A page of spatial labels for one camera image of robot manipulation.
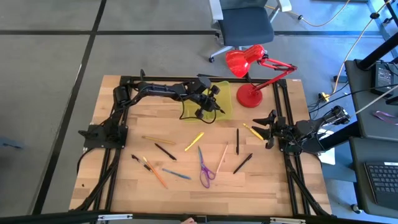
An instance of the black table leg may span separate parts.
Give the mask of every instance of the black table leg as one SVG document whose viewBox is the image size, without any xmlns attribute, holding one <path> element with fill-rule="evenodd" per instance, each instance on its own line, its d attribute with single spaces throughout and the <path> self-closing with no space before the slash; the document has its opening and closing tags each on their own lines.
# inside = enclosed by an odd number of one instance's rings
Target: black table leg
<svg viewBox="0 0 398 224">
<path fill-rule="evenodd" d="M 320 140 L 322 146 L 328 150 L 332 147 L 335 147 L 341 143 L 348 141 L 349 137 L 361 137 L 361 133 L 359 132 L 358 122 L 355 121 L 352 124 L 347 125 L 343 129 L 335 132 L 331 136 L 323 138 Z"/>
</svg>

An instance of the lamp shade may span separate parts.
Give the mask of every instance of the lamp shade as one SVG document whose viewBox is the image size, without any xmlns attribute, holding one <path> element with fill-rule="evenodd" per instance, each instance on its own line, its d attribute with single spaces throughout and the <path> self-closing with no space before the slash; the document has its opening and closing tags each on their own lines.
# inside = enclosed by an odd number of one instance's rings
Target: lamp shade
<svg viewBox="0 0 398 224">
<path fill-rule="evenodd" d="M 261 45 L 253 45 L 247 50 L 231 50 L 226 53 L 226 64 L 236 77 L 242 78 L 248 73 L 250 64 L 260 60 L 265 53 Z"/>
</svg>

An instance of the keyboard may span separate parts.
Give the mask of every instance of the keyboard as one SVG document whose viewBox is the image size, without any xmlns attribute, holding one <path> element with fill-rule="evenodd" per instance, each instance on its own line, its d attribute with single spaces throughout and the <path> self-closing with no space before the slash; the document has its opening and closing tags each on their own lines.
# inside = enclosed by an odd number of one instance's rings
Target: keyboard
<svg viewBox="0 0 398 224">
<path fill-rule="evenodd" d="M 398 162 L 365 162 L 375 202 L 398 210 Z"/>
</svg>

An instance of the translucent yellow container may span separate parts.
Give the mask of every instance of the translucent yellow container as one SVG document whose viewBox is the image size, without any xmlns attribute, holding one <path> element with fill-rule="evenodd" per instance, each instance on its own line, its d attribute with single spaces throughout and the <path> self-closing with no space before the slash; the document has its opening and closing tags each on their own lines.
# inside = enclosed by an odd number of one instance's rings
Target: translucent yellow container
<svg viewBox="0 0 398 224">
<path fill-rule="evenodd" d="M 220 89 L 218 95 L 215 95 L 216 102 L 220 106 L 220 108 L 225 112 L 225 114 L 223 114 L 220 111 L 217 111 L 216 121 L 232 119 L 232 101 L 231 101 L 231 89 L 229 87 L 229 82 L 222 81 L 219 83 L 215 83 L 214 85 Z M 184 105 L 185 105 L 185 111 L 182 117 L 183 118 L 195 117 L 195 112 L 197 109 L 199 109 L 199 105 L 190 100 L 185 101 Z M 214 115 L 215 115 L 214 111 L 212 112 L 203 111 L 203 119 L 205 121 L 212 121 L 214 119 Z M 186 121 L 200 121 L 200 120 L 186 119 Z"/>
</svg>

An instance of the butcher block tabletop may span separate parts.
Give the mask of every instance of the butcher block tabletop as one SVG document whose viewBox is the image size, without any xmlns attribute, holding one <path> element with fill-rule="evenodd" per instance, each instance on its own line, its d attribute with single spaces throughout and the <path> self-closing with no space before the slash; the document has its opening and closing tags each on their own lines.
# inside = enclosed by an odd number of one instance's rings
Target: butcher block tabletop
<svg viewBox="0 0 398 224">
<path fill-rule="evenodd" d="M 119 85 L 120 76 L 106 75 L 103 78 L 92 122 L 105 120 L 113 105 L 113 88 Z M 172 85 L 176 82 L 154 82 Z M 127 142 L 121 151 L 119 167 L 111 203 L 112 212 L 128 213 L 192 213 L 201 215 L 254 215 L 291 216 L 289 188 L 283 154 L 278 150 L 278 141 L 272 149 L 266 149 L 261 141 L 243 126 L 256 125 L 254 118 L 265 118 L 276 109 L 272 85 L 263 88 L 263 100 L 256 108 L 245 108 L 236 100 L 236 91 L 242 83 L 230 83 L 233 115 L 230 120 L 205 124 L 201 121 L 179 120 L 181 102 L 170 98 L 147 96 L 130 107 L 127 125 Z M 309 119 L 300 80 L 287 80 L 290 105 L 294 122 Z M 286 115 L 282 89 L 280 89 L 282 113 Z M 239 155 L 236 154 L 236 128 L 239 128 Z M 204 135 L 188 151 L 184 149 L 200 133 Z M 150 136 L 173 141 L 176 144 L 158 142 L 177 158 L 176 161 L 144 139 Z M 229 142 L 224 161 L 210 188 L 200 182 L 201 148 L 207 168 L 216 171 L 225 146 Z M 247 156 L 252 158 L 233 174 L 235 168 Z M 143 156 L 152 164 L 167 184 L 167 189 L 157 177 L 131 158 Z M 80 164 L 70 208 L 76 208 L 90 194 L 98 182 L 104 149 L 94 149 Z M 301 154 L 305 184 L 322 208 L 331 212 L 322 169 L 319 160 L 307 153 Z M 191 180 L 162 171 L 162 168 L 191 177 Z M 100 207 L 104 208 L 108 186 L 103 191 Z M 295 186 L 298 210 L 302 213 L 300 191 Z"/>
</svg>

